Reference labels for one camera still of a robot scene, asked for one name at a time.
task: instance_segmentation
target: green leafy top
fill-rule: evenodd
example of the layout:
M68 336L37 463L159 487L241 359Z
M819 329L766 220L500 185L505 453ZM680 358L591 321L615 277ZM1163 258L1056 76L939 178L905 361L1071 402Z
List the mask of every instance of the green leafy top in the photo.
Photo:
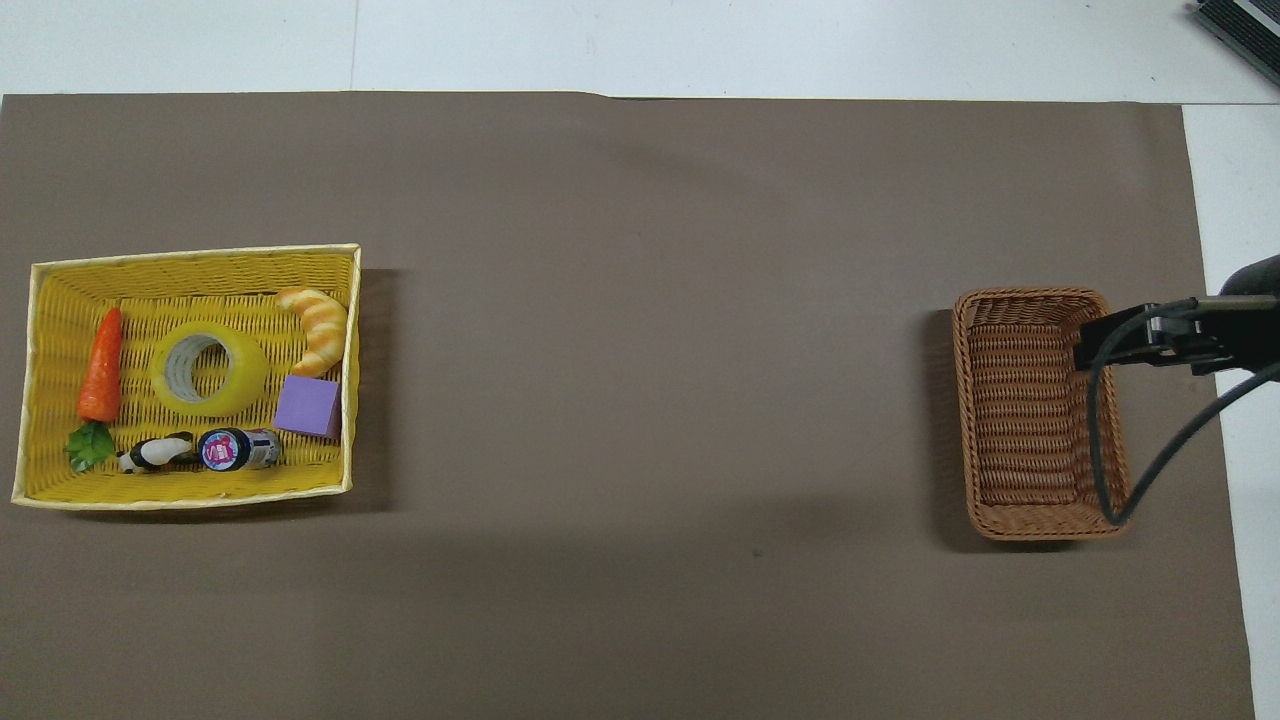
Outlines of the green leafy top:
M81 425L81 429L67 436L67 455L72 462L72 470L83 473L93 465L115 455L115 442L106 425L97 420L90 420Z

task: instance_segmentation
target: toy panda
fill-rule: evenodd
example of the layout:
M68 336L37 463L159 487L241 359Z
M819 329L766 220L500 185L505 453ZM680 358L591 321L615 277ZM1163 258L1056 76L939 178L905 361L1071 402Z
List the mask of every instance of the toy panda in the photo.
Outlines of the toy panda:
M127 474L134 470L159 470L161 465L170 462L189 465L200 461L200 456L192 450L193 441L195 436L187 432L150 438L134 445L128 452L116 454L115 459Z

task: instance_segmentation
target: black cable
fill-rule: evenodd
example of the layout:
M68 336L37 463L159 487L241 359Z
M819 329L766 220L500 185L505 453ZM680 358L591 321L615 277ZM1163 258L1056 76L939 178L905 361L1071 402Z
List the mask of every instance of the black cable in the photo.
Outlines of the black cable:
M1124 525L1129 521L1133 515L1134 509L1138 507L1138 501L1142 496L1147 493L1151 483L1155 482L1156 477L1165 465L1172 460L1174 455L1187 445L1187 441L1192 438L1201 428L1203 428L1210 420L1216 418L1219 413L1225 410L1236 400L1244 397L1249 392L1257 389L1266 382L1280 378L1280 363L1274 363L1267 365L1261 372L1244 380L1243 383L1235 386L1228 392L1222 393L1221 397L1207 405L1203 410L1196 414L1178 433L1165 445L1165 447L1156 455L1147 470L1143 471L1142 478L1138 484L1134 486L1133 493L1129 496L1129 501L1125 503L1124 509L1117 514L1111 506L1111 493L1107 489L1106 477L1102 468L1102 438L1098 429L1098 386L1102 379L1102 369L1106 368L1107 360L1115 348L1139 327L1144 325L1147 320L1152 318L1185 318L1188 315L1196 314L1199 302L1196 299L1179 300L1175 302L1166 302L1164 305L1157 305L1149 310L1129 318L1120 325L1117 325L1102 345L1098 347L1098 354L1093 357L1093 365L1089 368L1089 380L1087 388L1087 410L1088 410L1088 425L1089 425L1089 461L1093 468L1093 487L1098 493L1098 505L1101 506L1102 515L1115 527Z

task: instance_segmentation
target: basket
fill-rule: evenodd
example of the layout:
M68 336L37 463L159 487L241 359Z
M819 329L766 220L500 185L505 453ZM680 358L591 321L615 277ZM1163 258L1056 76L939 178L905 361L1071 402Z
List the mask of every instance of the basket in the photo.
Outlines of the basket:
M1001 541L1116 536L1098 507L1085 423L1088 373L1071 348L1082 323L1107 314L1084 288L995 288L955 306L956 380L969 519ZM1103 468L1116 506L1129 498L1115 384L1102 375Z
M308 286L348 309L346 355L324 379L342 386L340 442L279 432L273 468L215 473L202 466L123 473L114 460L74 473L64 451L81 425L76 414L90 346L102 315L119 306L120 414L110 430L118 451L177 430L196 437L218 427L270 427L284 377L306 347L292 313L275 305L283 287ZM32 266L27 318L27 379L13 502L56 510L166 510L246 505L334 495L351 489L351 448L360 383L357 316L360 246L316 245L129 255ZM147 364L175 327L209 320L248 334L270 368L265 389L227 418L180 415L151 389ZM196 389L210 395L225 359L201 355Z

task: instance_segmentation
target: brown wicker basket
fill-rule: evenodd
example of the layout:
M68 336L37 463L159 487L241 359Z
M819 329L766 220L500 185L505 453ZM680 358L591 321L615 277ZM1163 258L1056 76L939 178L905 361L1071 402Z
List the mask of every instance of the brown wicker basket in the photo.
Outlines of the brown wicker basket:
M1082 323L1106 315L1085 288L993 288L955 306L956 382L969 519L1001 541L1094 539L1121 528L1098 509L1089 465L1085 380L1071 348ZM1129 468L1111 370L1098 393L1112 502L1129 498Z

